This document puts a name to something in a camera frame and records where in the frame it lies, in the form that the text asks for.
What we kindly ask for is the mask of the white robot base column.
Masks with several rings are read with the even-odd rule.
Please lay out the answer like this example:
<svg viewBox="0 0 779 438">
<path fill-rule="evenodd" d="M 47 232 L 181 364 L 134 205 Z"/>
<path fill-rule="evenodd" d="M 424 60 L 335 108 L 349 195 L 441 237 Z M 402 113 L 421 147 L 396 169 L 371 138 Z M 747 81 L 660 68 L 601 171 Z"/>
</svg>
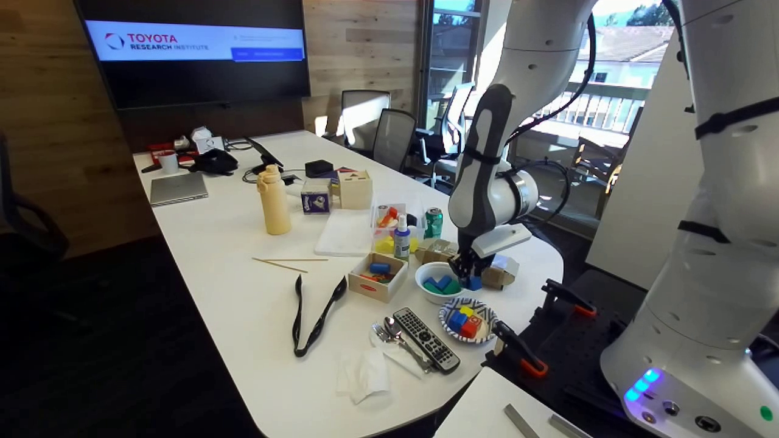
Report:
<svg viewBox="0 0 779 438">
<path fill-rule="evenodd" d="M 779 0 L 678 0 L 703 176 L 673 254 L 600 368 L 666 438 L 779 438 L 751 344 L 779 301 Z"/>
</svg>

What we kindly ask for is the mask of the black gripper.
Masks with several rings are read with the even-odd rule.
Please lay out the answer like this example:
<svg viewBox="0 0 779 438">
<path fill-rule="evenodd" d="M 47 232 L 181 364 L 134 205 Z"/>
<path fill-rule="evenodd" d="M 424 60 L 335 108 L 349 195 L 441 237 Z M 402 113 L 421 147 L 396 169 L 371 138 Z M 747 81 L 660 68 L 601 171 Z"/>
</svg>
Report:
<svg viewBox="0 0 779 438">
<path fill-rule="evenodd" d="M 460 280 L 481 277 L 492 266 L 492 256 L 477 256 L 472 243 L 476 238 L 460 232 L 459 254 L 448 261 L 448 266 Z"/>
</svg>

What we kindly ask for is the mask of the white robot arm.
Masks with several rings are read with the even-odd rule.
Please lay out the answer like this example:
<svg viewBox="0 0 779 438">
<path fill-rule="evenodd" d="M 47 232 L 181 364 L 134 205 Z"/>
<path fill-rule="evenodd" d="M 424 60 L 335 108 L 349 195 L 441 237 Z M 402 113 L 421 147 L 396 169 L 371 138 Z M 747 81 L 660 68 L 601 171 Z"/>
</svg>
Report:
<svg viewBox="0 0 779 438">
<path fill-rule="evenodd" d="M 510 147 L 568 85 L 596 0 L 511 0 L 492 82 L 460 153 L 448 218 L 459 228 L 454 272 L 469 282 L 517 246 L 522 218 L 539 205 L 539 183 L 510 164 Z"/>
</svg>

